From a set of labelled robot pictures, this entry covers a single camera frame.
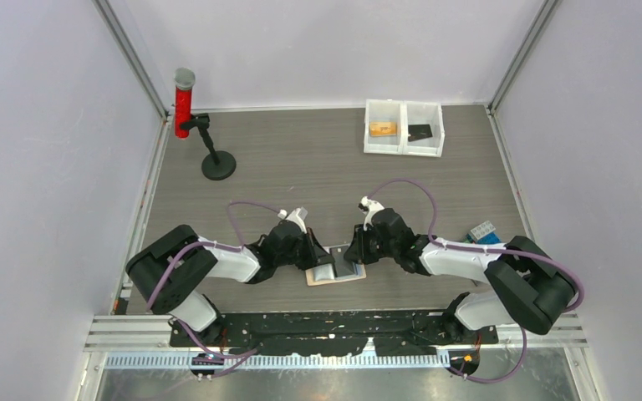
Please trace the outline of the black VIP credit card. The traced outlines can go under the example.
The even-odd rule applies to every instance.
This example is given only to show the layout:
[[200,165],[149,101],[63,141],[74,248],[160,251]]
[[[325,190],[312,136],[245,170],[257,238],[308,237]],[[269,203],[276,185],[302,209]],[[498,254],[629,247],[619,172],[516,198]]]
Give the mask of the black VIP credit card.
[[341,279],[344,277],[355,277],[358,275],[356,265],[353,262],[346,261],[343,258],[334,263],[333,271],[336,279]]

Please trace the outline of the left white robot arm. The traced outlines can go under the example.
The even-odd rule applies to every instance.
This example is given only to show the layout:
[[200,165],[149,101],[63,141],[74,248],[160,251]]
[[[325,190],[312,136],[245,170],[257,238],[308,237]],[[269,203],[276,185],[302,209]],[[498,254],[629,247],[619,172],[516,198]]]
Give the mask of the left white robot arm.
[[155,315],[171,315],[184,322],[202,345],[216,344],[223,333],[221,315],[197,291],[206,277],[256,284],[282,266],[308,270],[334,263],[310,229],[281,221],[250,244],[229,246],[199,237],[180,225],[134,255],[125,271]]

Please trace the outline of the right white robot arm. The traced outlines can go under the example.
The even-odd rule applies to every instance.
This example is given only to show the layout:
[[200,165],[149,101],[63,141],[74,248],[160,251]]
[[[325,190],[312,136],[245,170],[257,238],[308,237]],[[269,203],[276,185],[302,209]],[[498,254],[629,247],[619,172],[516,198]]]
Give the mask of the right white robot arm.
[[365,265],[383,258],[411,274],[463,277],[490,287],[462,293],[442,313],[445,335],[455,343],[484,327],[511,323],[545,335],[562,313],[583,301],[578,278],[525,236],[489,245],[447,241],[414,233],[387,208],[368,212],[344,253],[345,260]]

